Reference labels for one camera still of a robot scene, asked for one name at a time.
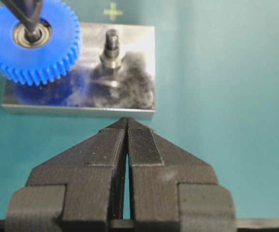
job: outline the bolt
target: bolt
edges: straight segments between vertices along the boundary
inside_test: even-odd
[[[117,50],[119,48],[118,32],[115,29],[109,29],[106,32],[106,49]]]

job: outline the gear teeth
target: gear teeth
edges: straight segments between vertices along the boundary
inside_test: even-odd
[[[68,59],[71,65],[75,65],[75,59],[72,52],[68,53]]]
[[[19,80],[19,82],[24,85],[26,83],[26,80],[24,79],[24,77],[21,75],[20,70],[18,69],[14,69],[13,70],[14,75],[17,77],[17,79]]]
[[[65,70],[65,68],[64,68],[63,62],[62,62],[62,61],[61,61],[61,62],[58,62],[58,63],[57,63],[57,66],[58,66],[58,68],[59,68],[59,72],[60,72],[63,76],[65,76],[65,75],[67,74],[67,72],[66,72],[66,70]]]
[[[61,76],[67,75],[67,72],[72,69],[72,66],[76,65],[81,50],[81,24],[79,18],[66,3],[60,0],[54,0],[54,2],[58,3],[57,7],[63,7],[64,10],[67,11],[67,15],[73,27],[72,33],[74,36],[73,40],[69,41],[71,46],[67,50],[68,52],[61,54],[60,59],[55,60],[51,65],[36,69],[12,67],[8,63],[2,62],[0,59],[0,72],[9,80],[29,86],[33,84],[38,86],[41,83],[46,85],[48,82],[54,82],[55,79],[59,80]],[[0,7],[0,15],[6,12],[6,7]]]
[[[21,75],[25,78],[27,84],[28,84],[29,86],[32,86],[33,80],[32,80],[32,78],[29,76],[28,71],[27,71],[27,70],[22,70],[22,71],[21,71]]]
[[[60,77],[60,74],[59,74],[59,70],[57,68],[57,66],[54,64],[52,67],[52,72],[53,72],[53,75],[58,79]]]
[[[34,70],[34,71],[29,71],[29,73],[30,73],[30,75],[31,75],[31,77],[32,77],[32,79],[33,79],[33,81],[34,81],[34,83],[38,86],[39,84],[40,84],[40,79],[39,79],[39,77],[38,77],[38,75],[37,75],[37,71],[36,70]]]
[[[72,68],[71,68],[69,59],[67,57],[62,58],[62,62],[64,64],[64,67],[65,67],[66,71],[71,71]]]

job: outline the black metal bar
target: black metal bar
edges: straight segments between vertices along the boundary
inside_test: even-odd
[[[134,220],[111,220],[110,232],[133,232]],[[4,232],[4,220],[0,220],[0,232]],[[237,232],[279,232],[279,228],[238,228]]]

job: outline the green table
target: green table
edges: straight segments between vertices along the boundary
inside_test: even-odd
[[[141,122],[210,163],[238,217],[279,217],[279,1],[117,0],[116,17],[107,0],[66,2],[84,22],[155,26],[156,113]],[[34,166],[115,120],[0,107],[0,218]]]

